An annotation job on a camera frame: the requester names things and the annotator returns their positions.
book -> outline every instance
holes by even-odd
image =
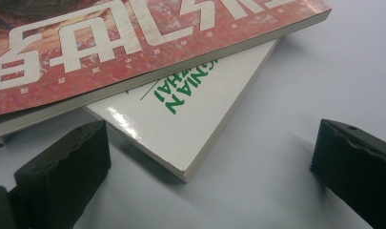
[[[277,43],[187,69],[85,110],[189,181]]]
[[[321,0],[0,1],[0,135],[307,28],[330,11]]]

red book cover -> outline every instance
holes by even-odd
[[[192,67],[192,58],[264,43],[329,12],[320,0],[0,1],[0,115],[176,63]],[[264,34],[270,36],[256,40]]]

table surface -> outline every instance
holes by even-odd
[[[109,131],[112,168],[74,228],[371,228],[309,166],[321,118],[386,141],[386,0],[326,3],[327,21],[281,40],[190,183]],[[7,137],[0,185],[94,120],[76,110]]]

white table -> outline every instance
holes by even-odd
[[[190,183],[109,131],[112,168],[75,228],[371,228],[309,166],[321,118],[386,141],[386,0],[326,2],[327,21],[282,39]],[[11,135],[0,185],[94,120],[77,110]]]

white book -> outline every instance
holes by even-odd
[[[187,182],[277,43],[168,76],[85,109]]]

